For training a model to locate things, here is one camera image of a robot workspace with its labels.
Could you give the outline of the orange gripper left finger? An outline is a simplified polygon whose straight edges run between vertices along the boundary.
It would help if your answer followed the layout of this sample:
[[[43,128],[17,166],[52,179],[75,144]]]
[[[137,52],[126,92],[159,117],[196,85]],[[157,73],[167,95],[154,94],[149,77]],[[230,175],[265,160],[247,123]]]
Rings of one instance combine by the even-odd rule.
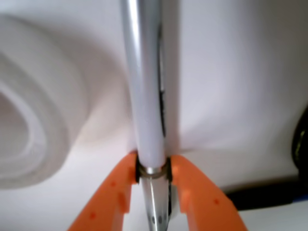
[[[70,231],[121,231],[136,184],[137,154],[128,154],[113,168],[91,197]]]

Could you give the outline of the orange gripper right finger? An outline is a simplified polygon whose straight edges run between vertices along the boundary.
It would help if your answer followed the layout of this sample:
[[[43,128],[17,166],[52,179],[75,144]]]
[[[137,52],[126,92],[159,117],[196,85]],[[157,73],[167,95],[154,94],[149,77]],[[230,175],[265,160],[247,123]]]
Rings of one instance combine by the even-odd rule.
[[[181,155],[171,156],[170,161],[172,184],[189,230],[247,230],[233,202],[197,166]]]

